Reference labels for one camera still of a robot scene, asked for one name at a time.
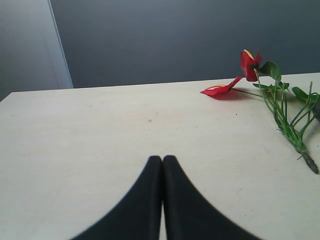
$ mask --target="gray wall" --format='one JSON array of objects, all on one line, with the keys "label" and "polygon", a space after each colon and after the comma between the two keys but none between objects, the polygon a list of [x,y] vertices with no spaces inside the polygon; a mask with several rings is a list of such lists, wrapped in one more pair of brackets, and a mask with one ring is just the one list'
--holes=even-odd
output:
[{"label": "gray wall", "polygon": [[0,100],[72,88],[48,0],[0,0]]},{"label": "gray wall", "polygon": [[51,0],[75,87],[233,78],[260,49],[320,72],[318,0]]}]

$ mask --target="red flower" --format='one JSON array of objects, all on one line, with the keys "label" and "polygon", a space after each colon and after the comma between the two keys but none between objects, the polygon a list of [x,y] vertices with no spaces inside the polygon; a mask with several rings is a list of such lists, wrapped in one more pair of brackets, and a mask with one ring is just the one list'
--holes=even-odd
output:
[{"label": "red flower", "polygon": [[211,97],[213,97],[214,95],[217,95],[217,94],[226,93],[226,92],[230,91],[231,88],[233,88],[241,79],[242,79],[241,76],[237,76],[229,85],[223,85],[223,84],[213,85],[213,86],[206,88],[201,93],[206,94]]},{"label": "red flower", "polygon": [[244,72],[244,75],[247,81],[249,82],[258,81],[255,70],[259,70],[259,65],[261,61],[262,61],[262,57],[259,51],[257,52],[255,58],[247,50],[244,50],[243,52],[241,52],[241,68]]}]

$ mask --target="table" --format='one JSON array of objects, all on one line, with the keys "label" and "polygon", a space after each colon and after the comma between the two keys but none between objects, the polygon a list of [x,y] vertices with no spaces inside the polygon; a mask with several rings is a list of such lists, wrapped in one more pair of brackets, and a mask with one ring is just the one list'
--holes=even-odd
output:
[{"label": "table", "polygon": [[[313,81],[320,92],[320,73],[282,79],[304,90]],[[263,101],[199,93],[230,81],[10,94],[0,103],[0,239],[74,237],[118,203],[150,155],[168,154],[208,201],[257,236],[319,239],[320,177],[297,160]],[[236,87],[258,91],[245,79]],[[319,126],[306,143],[320,167]]]}]

